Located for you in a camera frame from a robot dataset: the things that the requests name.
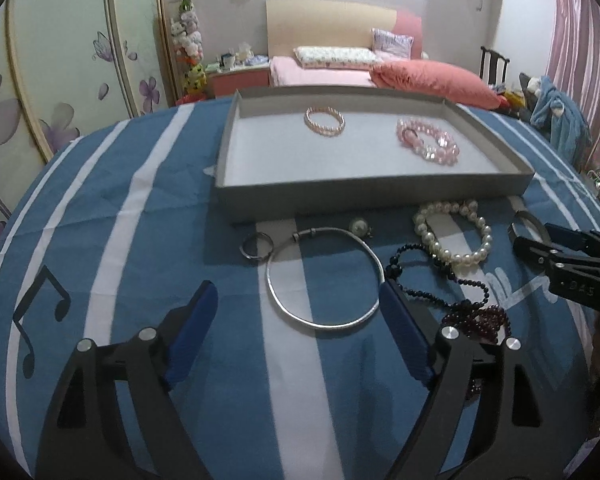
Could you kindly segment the wide silver cuff bangle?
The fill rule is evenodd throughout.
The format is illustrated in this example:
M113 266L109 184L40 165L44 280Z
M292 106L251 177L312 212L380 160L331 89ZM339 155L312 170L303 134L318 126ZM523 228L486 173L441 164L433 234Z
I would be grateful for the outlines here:
M525 228L532 235L532 238L538 242L545 245L552 244L546 226L528 210L517 210L514 213L514 220L507 229L509 240L512 243L518 237L524 237L524 233L519 231L519 228Z

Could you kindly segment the pearl earring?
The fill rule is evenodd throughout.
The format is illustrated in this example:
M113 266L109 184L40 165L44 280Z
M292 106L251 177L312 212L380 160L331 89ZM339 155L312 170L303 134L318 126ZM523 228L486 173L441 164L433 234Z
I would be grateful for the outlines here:
M353 235L362 238L362 240L373 237L373 228L370 226L370 222L361 217L351 220L349 223L349 231Z

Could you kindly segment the thin silver bangle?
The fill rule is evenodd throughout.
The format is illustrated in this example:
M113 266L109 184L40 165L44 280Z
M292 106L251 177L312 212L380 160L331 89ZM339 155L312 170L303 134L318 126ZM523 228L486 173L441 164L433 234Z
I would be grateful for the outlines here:
M274 312L296 330L347 334L378 312L385 277L363 237L320 226L294 231L273 246L263 281Z

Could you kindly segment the grey jewelry tray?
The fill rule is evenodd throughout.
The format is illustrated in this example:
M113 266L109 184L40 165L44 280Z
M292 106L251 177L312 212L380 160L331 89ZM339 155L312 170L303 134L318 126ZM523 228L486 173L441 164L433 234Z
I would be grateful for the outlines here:
M449 133L456 164L426 162L396 135L401 119ZM521 195L534 171L466 107L394 90L345 86L235 93L215 196L236 222Z

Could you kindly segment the blue striped tablecloth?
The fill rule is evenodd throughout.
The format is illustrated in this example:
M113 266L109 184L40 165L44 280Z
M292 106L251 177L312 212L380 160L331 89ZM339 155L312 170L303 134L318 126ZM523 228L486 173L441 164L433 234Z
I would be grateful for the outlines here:
M0 239L0 439L33 470L82 338L126 341L215 284L219 310L173 402L217 479L380 479L427 396L380 315L350 334L284 322L214 197L230 102L164 110L70 144ZM274 240L348 214L263 222Z

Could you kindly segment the blue bathrobe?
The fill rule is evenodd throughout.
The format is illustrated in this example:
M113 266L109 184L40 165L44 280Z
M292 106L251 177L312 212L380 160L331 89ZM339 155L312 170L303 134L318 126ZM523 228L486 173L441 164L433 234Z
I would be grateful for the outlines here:
M592 136L579 105L547 76L531 78L527 90L535 97L530 125L544 134L558 155L580 170Z

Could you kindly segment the black wooden chair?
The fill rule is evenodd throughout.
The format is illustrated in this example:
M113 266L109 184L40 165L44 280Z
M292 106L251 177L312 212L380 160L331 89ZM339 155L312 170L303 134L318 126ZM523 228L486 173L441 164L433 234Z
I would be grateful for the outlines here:
M479 76L490 86L506 83L507 69L510 59L493 49L480 47L480 70Z

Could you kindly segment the pink curtain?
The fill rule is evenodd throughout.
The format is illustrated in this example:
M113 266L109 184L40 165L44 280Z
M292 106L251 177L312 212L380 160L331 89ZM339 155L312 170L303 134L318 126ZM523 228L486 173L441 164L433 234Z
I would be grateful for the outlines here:
M556 0L548 76L576 102L592 141L582 164L600 169L600 5L596 0Z

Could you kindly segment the folded coral duvet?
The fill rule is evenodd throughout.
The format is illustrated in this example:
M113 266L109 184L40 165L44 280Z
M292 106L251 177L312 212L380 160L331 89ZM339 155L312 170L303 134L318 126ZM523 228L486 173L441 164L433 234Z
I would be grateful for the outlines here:
M453 64L428 60L388 61L370 69L378 88L437 96L457 104L496 110L500 99L476 74Z

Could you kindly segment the pink beige nightstand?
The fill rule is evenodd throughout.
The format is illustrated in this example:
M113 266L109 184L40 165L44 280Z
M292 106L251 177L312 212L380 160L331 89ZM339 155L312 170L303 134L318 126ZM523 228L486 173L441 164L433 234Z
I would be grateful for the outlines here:
M232 70L217 70L208 73L207 94L211 99L232 96L236 91L247 88L268 87L271 71L268 64L238 66Z

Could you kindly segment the pink bed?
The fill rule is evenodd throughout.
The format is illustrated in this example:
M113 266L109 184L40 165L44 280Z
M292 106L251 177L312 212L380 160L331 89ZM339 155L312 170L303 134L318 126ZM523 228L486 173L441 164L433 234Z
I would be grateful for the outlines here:
M271 84L274 87L355 86L375 88L366 70L330 70L302 68L295 58L274 56L270 62Z

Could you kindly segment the white patterned pillow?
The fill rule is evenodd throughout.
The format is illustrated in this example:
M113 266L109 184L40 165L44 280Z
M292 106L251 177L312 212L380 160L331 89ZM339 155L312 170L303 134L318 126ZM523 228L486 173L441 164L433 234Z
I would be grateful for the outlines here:
M328 70L368 70L380 62L373 51L358 47L301 46L294 56L303 68Z

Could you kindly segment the plush toy tower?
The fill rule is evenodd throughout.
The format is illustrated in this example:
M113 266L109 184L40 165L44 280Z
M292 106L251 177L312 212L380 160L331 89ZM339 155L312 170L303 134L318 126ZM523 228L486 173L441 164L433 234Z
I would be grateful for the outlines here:
M204 99L207 74L204 69L204 45L196 10L196 0L170 0L170 34L178 75L178 102Z

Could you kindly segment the floral sliding wardrobe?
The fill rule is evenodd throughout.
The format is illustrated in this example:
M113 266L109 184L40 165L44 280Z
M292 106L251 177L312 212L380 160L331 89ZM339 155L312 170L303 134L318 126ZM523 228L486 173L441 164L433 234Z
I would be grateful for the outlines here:
M174 101L162 0L0 3L0 236L79 136Z

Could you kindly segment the beige pink headboard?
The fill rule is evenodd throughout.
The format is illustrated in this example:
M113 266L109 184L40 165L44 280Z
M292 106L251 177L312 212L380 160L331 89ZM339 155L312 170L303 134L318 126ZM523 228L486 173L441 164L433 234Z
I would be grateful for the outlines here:
M422 19L409 10L337 0L266 0L268 55L291 56L301 46L373 47L372 30L414 39L422 56Z

